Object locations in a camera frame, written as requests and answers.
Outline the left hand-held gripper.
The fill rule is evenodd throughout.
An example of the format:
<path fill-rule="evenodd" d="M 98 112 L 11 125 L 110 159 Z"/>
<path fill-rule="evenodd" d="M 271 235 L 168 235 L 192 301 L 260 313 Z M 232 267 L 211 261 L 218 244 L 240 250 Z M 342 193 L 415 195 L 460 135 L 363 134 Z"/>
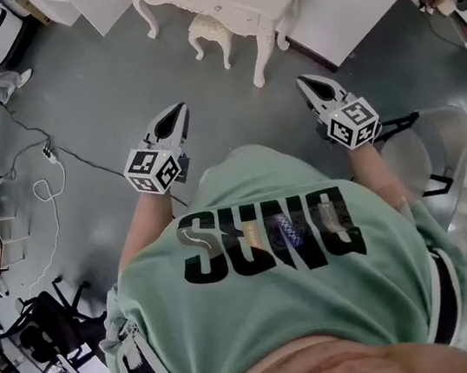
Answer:
<path fill-rule="evenodd" d="M 128 155 L 123 176 L 140 193 L 165 193 L 185 183 L 190 159 L 182 152 L 189 109 L 178 102 L 164 108 L 148 124 L 147 134 Z"/>

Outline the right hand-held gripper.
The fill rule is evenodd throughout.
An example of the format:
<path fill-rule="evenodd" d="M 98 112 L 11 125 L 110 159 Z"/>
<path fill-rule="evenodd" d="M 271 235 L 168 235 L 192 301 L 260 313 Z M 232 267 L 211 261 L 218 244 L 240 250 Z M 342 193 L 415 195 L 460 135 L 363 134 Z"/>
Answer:
<path fill-rule="evenodd" d="M 378 113 L 365 100 L 331 78 L 300 75 L 296 85 L 307 106 L 326 127 L 325 137 L 347 149 L 372 144 L 381 130 Z"/>

